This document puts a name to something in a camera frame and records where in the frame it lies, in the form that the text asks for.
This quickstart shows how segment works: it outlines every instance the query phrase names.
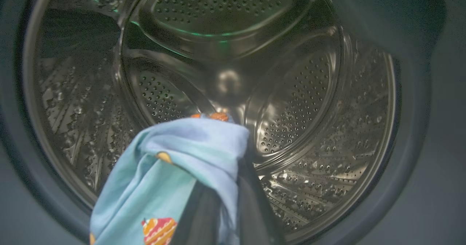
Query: washing machine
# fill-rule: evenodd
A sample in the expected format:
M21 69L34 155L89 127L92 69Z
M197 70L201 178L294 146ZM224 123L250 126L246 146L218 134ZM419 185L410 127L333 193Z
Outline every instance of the washing machine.
M287 244L466 244L465 0L0 5L2 244L87 244L131 139L218 111Z

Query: cartoon print fabric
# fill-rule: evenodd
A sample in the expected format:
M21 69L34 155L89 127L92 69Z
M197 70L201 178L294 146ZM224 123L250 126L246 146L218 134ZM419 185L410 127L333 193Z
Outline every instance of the cartoon print fabric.
M91 245L170 243L197 180L222 200L219 243L239 244L236 177L248 136L246 128L223 113L141 131L121 155L95 204Z

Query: stainless steel drum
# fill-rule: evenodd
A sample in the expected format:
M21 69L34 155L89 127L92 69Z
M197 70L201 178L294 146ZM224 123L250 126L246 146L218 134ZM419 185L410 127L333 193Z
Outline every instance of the stainless steel drum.
M394 134L392 59L332 0L38 0L23 54L30 119L63 181L92 207L141 129L223 111L290 243L376 183Z

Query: laundry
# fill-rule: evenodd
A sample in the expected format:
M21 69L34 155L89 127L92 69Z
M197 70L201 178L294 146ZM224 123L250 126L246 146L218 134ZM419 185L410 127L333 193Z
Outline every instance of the laundry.
M194 115L141 131L124 151L94 207L91 245L165 245L196 181L220 197L218 243L239 244L238 160L249 132L223 113Z

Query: orange pattern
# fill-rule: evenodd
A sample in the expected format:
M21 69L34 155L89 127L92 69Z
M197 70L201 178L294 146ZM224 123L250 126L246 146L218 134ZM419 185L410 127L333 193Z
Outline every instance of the orange pattern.
M194 114L194 115L191 115L192 118L200 118L201 117L201 114ZM215 112L214 114L210 115L210 118L211 119L216 119L216 120L220 120L222 122L227 122L228 121L228 116L223 113L223 112Z
M216 112L216 113L210 115L210 118L220 120L222 122L227 122L228 121L228 116L225 113L222 113L222 112Z
M168 155L168 153L166 153L164 151L161 151L161 152L157 153L157 155L155 155L155 157L165 161L166 163L173 164L173 162L171 162L170 155Z
M145 245L168 245L175 232L177 223L172 218L151 218L143 220Z
M94 235L91 233L91 234L89 235L89 244L90 244L90 245L94 245L94 243L95 243L95 237L94 237Z

